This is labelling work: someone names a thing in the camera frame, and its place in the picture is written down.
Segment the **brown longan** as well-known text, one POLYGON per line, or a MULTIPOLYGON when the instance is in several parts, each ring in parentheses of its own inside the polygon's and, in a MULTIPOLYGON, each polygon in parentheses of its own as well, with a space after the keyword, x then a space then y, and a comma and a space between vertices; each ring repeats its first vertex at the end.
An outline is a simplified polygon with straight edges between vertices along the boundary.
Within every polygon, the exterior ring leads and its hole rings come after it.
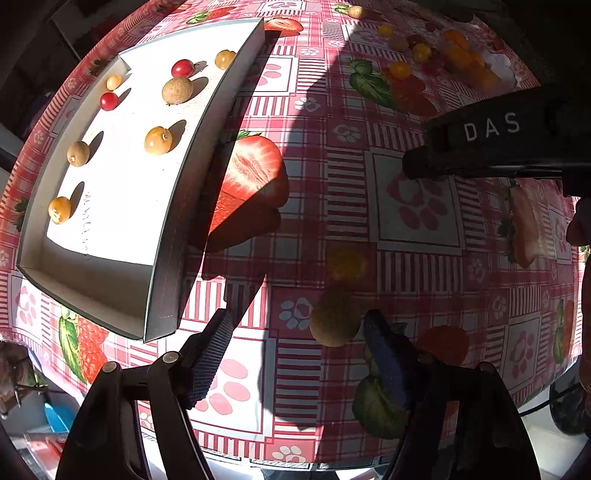
POLYGON ((342 347, 355 338, 363 317, 359 299, 339 288, 331 288, 312 307, 310 330, 325 347, 342 347))
POLYGON ((352 5, 349 6, 348 11, 346 12, 349 17, 353 19, 363 19, 366 16, 365 9, 361 6, 352 5))
POLYGON ((388 40, 389 46, 394 51, 404 53, 410 49, 409 41, 401 35, 393 34, 388 40))

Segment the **yellow cherry tomato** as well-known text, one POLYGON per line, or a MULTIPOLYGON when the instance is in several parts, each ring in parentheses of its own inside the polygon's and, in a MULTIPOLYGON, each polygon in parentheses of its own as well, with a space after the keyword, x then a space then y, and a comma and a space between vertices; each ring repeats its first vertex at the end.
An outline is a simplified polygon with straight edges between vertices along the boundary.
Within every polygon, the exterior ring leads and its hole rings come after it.
POLYGON ((378 33, 382 37, 390 37, 394 33, 394 29, 389 24, 382 24, 378 29, 378 33))
POLYGON ((392 62, 389 65, 389 72, 394 80, 399 81, 405 80, 413 74, 411 66, 404 61, 392 62))

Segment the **olive green cherry tomato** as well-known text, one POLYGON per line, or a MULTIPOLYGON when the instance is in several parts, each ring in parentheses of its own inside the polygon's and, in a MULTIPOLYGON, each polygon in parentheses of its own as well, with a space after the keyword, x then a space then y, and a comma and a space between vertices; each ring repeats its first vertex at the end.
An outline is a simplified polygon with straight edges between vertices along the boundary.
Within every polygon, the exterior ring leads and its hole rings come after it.
POLYGON ((150 129, 144 139, 144 150, 150 155, 163 155, 170 151, 173 143, 171 132, 161 126, 150 129))

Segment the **brown longan fruit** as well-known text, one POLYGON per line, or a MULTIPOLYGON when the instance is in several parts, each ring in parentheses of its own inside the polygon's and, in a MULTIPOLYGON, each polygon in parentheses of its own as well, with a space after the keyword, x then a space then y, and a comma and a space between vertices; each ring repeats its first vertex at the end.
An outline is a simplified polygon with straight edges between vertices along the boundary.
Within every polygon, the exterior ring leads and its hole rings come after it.
POLYGON ((193 95, 191 81, 185 77, 174 77, 162 87, 161 97, 167 105, 178 105, 186 102, 193 95))

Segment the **red cherry tomato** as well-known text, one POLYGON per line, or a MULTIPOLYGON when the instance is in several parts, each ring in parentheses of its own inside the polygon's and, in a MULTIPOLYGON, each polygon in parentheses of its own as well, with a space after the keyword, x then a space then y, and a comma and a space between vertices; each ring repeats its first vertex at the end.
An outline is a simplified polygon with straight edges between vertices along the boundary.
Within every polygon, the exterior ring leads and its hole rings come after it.
POLYGON ((188 59, 180 59, 171 67, 171 76, 174 78, 190 78, 195 71, 195 65, 188 59))

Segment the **orange cherry tomato with stem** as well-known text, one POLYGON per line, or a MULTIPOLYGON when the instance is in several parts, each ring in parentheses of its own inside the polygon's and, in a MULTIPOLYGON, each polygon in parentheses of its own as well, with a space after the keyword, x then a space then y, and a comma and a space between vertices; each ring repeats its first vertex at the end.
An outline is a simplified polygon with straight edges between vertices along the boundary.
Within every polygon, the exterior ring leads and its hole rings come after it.
POLYGON ((214 58, 214 65, 220 70, 228 69, 229 65, 235 59, 235 51, 224 49, 219 51, 214 58))

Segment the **clear glass fruit bowl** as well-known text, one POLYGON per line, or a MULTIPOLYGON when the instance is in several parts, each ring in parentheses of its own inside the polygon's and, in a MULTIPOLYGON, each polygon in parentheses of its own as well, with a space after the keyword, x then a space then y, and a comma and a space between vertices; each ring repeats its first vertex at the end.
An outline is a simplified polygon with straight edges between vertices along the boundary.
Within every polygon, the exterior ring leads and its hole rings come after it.
POLYGON ((509 91, 515 74, 504 55, 478 50, 459 30, 444 29, 439 46, 447 71, 467 86, 483 93, 509 91))

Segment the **grey shallow cardboard tray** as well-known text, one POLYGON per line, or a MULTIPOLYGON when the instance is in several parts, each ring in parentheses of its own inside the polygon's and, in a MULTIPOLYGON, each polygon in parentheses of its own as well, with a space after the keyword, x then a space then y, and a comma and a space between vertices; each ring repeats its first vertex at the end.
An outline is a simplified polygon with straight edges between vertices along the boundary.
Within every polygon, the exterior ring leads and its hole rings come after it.
POLYGON ((259 18, 214 22, 133 46, 108 65, 121 103, 99 106, 96 80, 51 148, 31 193, 18 270, 39 290, 86 319, 149 342, 179 320, 186 235, 219 133, 264 42, 259 18), (228 69, 214 65, 224 49, 228 69), (193 95, 167 105, 163 85, 180 59, 195 65, 193 95), (168 129, 168 153, 144 139, 168 129))

